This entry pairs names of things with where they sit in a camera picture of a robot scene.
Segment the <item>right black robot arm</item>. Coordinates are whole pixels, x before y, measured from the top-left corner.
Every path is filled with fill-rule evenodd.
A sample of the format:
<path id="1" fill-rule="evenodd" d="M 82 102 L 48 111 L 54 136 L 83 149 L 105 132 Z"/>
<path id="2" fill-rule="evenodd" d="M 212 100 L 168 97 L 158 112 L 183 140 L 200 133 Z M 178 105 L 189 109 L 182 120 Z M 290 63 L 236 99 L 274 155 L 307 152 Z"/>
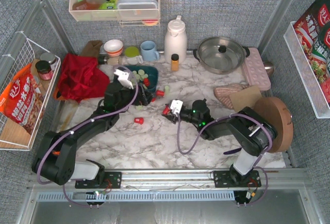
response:
<path id="1" fill-rule="evenodd" d="M 172 100 L 165 106 L 162 116 L 174 124 L 180 125 L 181 121 L 190 123 L 199 132 L 191 148 L 184 152 L 180 147 L 180 129 L 177 129 L 177 147 L 182 155 L 190 153 L 200 138 L 215 140 L 233 135 L 240 148 L 228 151 L 227 154 L 239 154 L 228 172 L 235 186 L 249 179 L 256 179 L 252 175 L 253 169 L 263 154 L 270 150 L 277 137 L 276 128 L 250 107 L 215 119 L 210 114 L 206 99 L 194 101 L 190 109 L 185 107 L 183 101 Z"/>

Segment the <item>teal storage basket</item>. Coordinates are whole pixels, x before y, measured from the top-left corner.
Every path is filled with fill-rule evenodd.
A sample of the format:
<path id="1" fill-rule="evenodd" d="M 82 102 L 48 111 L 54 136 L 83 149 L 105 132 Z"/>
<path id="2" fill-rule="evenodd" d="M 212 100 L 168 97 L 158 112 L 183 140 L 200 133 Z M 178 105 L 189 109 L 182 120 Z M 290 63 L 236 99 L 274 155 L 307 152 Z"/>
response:
<path id="1" fill-rule="evenodd" d="M 125 67 L 127 67 L 132 73 L 133 73 L 133 71 L 136 71 L 137 75 L 139 76 L 138 79 L 137 79 L 137 76 L 136 76 L 136 79 L 137 79 L 138 83 L 142 83 L 142 84 L 143 84 L 143 81 L 140 80 L 140 75 L 138 74 L 138 70 L 140 70 L 140 69 L 143 70 L 145 72 L 145 75 L 148 75 L 148 79 L 150 81 L 150 85 L 148 87 L 146 87 L 147 90 L 151 93 L 156 93 L 157 84 L 158 84 L 158 70 L 155 67 L 141 66 L 141 65 L 140 66 L 138 66 L 138 65 L 125 65 Z M 118 67 L 116 69 L 121 69 L 121 70 L 127 71 L 126 69 L 123 68 L 123 66 Z M 133 87 L 135 88 L 136 80 L 133 79 L 133 76 L 130 76 L 130 80 L 133 84 Z M 111 85 L 111 86 L 121 86 L 122 87 L 122 85 L 118 81 L 118 77 L 116 75 L 114 75 L 113 81 L 109 85 Z"/>

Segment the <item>red cloth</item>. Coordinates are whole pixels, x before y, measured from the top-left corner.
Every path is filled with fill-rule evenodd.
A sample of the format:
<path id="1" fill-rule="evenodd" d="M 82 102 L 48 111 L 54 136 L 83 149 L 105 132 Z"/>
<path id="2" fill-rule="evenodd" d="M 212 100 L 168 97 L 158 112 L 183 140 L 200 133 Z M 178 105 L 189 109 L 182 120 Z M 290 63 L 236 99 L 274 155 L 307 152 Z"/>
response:
<path id="1" fill-rule="evenodd" d="M 97 58 L 67 54 L 57 88 L 64 99 L 79 103 L 103 97 L 109 84 L 109 76 L 98 68 Z"/>

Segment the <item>brown cloth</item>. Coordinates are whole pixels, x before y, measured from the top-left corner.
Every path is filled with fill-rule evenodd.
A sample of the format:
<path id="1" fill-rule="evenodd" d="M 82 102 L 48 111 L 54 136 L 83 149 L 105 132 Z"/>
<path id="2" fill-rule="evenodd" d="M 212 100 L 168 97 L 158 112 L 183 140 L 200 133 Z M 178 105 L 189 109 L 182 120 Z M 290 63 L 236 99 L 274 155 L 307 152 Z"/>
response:
<path id="1" fill-rule="evenodd" d="M 81 51 L 80 56 L 98 58 L 102 45 L 103 42 L 101 40 L 88 41 L 83 50 Z"/>

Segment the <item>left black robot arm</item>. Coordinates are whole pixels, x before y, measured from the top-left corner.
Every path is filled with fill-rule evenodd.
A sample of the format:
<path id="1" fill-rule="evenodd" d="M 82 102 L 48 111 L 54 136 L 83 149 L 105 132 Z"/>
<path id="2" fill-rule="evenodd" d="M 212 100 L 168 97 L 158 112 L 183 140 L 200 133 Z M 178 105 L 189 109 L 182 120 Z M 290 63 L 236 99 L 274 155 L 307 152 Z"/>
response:
<path id="1" fill-rule="evenodd" d="M 38 183 L 64 185 L 68 182 L 74 174 L 77 150 L 94 136 L 111 129 L 120 113 L 126 112 L 130 106 L 149 105 L 154 95 L 155 90 L 141 83 L 133 89 L 110 83 L 89 118 L 68 130 L 44 134 L 31 167 L 37 174 Z"/>

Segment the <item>brown cardboard sheet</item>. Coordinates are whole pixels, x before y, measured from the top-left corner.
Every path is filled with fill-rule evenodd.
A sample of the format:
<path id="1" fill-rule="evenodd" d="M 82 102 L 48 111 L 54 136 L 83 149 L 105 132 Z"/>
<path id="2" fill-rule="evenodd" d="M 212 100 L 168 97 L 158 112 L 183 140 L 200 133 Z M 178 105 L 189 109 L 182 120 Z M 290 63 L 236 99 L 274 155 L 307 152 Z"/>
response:
<path id="1" fill-rule="evenodd" d="M 245 107 L 253 107 L 262 98 L 258 86 L 251 86 L 229 95 L 235 112 L 241 111 Z"/>

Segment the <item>red capsule number two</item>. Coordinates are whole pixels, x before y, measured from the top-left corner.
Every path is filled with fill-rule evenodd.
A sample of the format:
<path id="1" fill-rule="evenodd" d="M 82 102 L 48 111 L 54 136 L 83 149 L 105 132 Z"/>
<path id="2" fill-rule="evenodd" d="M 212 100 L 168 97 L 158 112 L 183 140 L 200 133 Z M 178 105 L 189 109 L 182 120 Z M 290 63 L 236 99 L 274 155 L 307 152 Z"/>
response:
<path id="1" fill-rule="evenodd" d="M 162 111 L 162 114 L 167 115 L 170 112 L 171 112 L 171 110 L 170 110 L 169 106 L 166 106 L 165 109 Z"/>

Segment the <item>green capsule low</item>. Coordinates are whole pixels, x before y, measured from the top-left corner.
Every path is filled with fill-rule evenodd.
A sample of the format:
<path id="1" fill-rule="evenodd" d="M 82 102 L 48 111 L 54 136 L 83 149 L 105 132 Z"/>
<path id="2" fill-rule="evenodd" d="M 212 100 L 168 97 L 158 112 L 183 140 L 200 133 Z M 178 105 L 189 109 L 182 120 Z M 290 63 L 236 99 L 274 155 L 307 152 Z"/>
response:
<path id="1" fill-rule="evenodd" d="M 145 78 L 148 78 L 148 75 L 140 75 L 140 80 L 143 81 Z"/>

